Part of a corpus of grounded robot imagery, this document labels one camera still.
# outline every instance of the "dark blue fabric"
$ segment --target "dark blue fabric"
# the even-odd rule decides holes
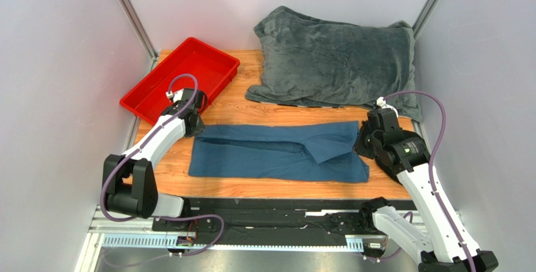
[[[213,125],[196,136],[189,175],[366,182],[369,166],[352,152],[358,122],[300,127]]]

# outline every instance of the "wood grain surface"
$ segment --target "wood grain surface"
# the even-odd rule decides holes
[[[244,98],[249,86],[260,84],[262,53],[260,50],[227,50],[240,60],[238,74],[201,115],[207,125],[312,125],[328,122],[367,120],[367,110],[346,108],[297,108],[256,103]],[[171,53],[163,50],[160,61]],[[400,125],[413,130],[411,120],[401,117]],[[151,125],[142,121],[136,142]],[[351,199],[375,198],[409,199],[408,192],[390,179],[373,160],[363,158],[370,166],[368,183],[308,182],[281,179],[197,178],[188,176],[194,139],[181,139],[162,158],[155,170],[160,192],[177,196],[227,198],[322,198]]]

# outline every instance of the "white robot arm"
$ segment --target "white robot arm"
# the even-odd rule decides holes
[[[384,198],[363,204],[361,212],[367,227],[392,238],[411,256],[419,271],[472,271],[471,260],[477,272],[494,270],[498,266],[497,258],[491,251],[480,250],[465,229],[446,197],[434,167],[430,177],[430,154],[424,140],[413,132],[402,130],[396,109],[386,105],[382,98],[378,99],[377,106],[378,109],[368,112],[368,121],[363,123],[354,150],[375,159],[383,171],[408,190],[429,235],[400,216]]]
[[[189,107],[176,115],[188,105],[188,100],[192,97],[195,99]],[[123,159],[134,154],[115,174],[106,189],[107,210],[143,218],[181,215],[184,200],[157,191],[154,169],[175,142],[204,129],[198,110],[204,106],[203,103],[206,104],[206,96],[202,91],[194,94],[193,89],[182,89],[169,98],[172,104],[162,112],[155,126],[141,141],[122,155],[111,154],[104,161],[103,183]],[[130,176],[132,184],[124,183],[123,179]]]

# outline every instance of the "folded blanket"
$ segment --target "folded blanket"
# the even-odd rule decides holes
[[[352,152],[358,122],[300,127],[213,125],[196,136],[191,176],[366,182],[369,166]]]
[[[280,6],[255,28],[262,53],[262,84],[252,101],[294,106],[372,107],[380,96],[415,89],[413,30],[400,21],[371,28],[325,21]],[[422,121],[414,94],[388,101]]]

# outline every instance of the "red plastic tray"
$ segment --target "red plastic tray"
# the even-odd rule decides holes
[[[170,105],[165,92],[173,78],[180,74],[196,76],[199,89],[206,93],[211,104],[237,75],[239,65],[238,59],[190,37],[129,91],[120,104],[154,125],[162,110]],[[172,90],[193,87],[192,79],[181,78]]]

